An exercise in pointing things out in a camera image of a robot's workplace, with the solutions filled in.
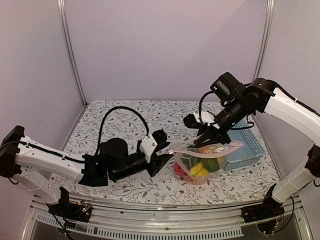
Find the clear zip top bag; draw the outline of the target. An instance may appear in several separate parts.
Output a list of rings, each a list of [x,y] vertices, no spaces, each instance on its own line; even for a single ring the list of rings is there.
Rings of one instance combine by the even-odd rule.
[[[184,144],[175,145],[167,151],[173,154],[174,173],[182,180],[200,185],[216,177],[234,152],[241,149],[244,143],[232,140],[230,143],[214,143],[197,148],[194,138]]]

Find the green toy pepper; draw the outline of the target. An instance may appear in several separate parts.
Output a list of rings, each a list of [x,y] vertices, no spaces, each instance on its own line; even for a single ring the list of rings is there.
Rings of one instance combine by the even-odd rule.
[[[218,170],[221,169],[224,160],[221,157],[218,158],[203,158],[201,160],[201,162],[203,163],[204,167],[210,172],[210,173],[214,173]]]

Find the orange green toy mango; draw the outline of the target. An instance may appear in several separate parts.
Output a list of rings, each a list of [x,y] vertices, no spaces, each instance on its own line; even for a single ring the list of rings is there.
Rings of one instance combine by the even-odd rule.
[[[203,146],[199,149],[202,154],[215,154],[217,152],[217,146],[215,145],[207,145]]]

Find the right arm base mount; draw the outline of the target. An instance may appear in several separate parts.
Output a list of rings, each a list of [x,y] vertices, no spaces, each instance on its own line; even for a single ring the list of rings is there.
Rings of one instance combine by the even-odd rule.
[[[257,224],[258,230],[265,235],[276,232],[284,213],[283,205],[275,201],[270,195],[266,196],[260,204],[246,206],[241,209],[241,217],[245,223],[272,218],[272,220]]]

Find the light blue perforated basket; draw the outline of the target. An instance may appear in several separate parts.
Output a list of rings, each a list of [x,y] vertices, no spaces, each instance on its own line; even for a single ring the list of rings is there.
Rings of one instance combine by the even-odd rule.
[[[226,164],[223,166],[224,171],[255,164],[265,155],[266,151],[250,128],[229,130],[227,133],[231,140],[242,142],[243,147],[237,149],[230,155]]]

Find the yellow toy banana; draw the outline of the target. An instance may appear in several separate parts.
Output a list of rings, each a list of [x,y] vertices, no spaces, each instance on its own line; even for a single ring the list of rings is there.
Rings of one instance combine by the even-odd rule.
[[[204,177],[210,172],[205,168],[202,162],[198,162],[195,166],[190,169],[190,175],[195,177]]]

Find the red toy apple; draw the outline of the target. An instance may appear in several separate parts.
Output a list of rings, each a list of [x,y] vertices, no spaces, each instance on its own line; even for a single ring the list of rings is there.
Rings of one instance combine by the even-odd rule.
[[[173,169],[174,169],[174,172],[180,177],[184,177],[188,175],[177,162],[174,163]]]

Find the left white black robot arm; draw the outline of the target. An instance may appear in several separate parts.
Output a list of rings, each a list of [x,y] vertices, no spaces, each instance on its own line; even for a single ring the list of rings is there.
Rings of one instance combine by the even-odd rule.
[[[158,152],[170,143],[161,129],[137,142],[136,152],[129,154],[127,142],[111,138],[99,143],[98,152],[73,154],[40,144],[24,134],[24,127],[15,126],[0,144],[0,175],[14,179],[54,205],[63,216],[74,213],[74,205],[66,200],[67,192],[54,187],[40,171],[57,174],[87,187],[105,187],[136,173],[147,171],[154,177],[173,157]]]

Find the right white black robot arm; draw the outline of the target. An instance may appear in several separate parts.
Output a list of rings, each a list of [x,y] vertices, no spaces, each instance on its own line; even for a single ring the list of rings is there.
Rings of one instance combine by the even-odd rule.
[[[265,197],[266,201],[259,206],[260,216],[269,218],[278,210],[278,204],[320,176],[320,115],[270,79],[257,78],[243,84],[225,72],[210,86],[210,92],[219,98],[223,109],[216,115],[199,109],[188,116],[191,123],[186,126],[198,129],[201,136],[197,147],[208,143],[230,143],[228,131],[256,112],[287,123],[313,142],[306,160],[275,184]]]

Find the green toy watermelon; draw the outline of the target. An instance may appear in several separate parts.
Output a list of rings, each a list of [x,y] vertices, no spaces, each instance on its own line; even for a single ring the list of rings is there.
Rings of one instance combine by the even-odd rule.
[[[181,159],[181,161],[183,162],[183,164],[191,169],[192,167],[194,167],[195,165],[198,164],[198,162],[201,160],[199,157],[196,157],[195,154],[198,154],[199,151],[198,149],[187,149],[182,153],[179,153],[179,157]]]

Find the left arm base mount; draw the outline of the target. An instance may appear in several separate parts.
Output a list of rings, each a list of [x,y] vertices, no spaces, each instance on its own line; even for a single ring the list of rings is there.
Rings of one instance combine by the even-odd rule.
[[[88,223],[92,214],[92,205],[84,200],[77,203],[70,202],[69,192],[62,186],[59,190],[58,203],[48,204],[48,212],[63,219]]]

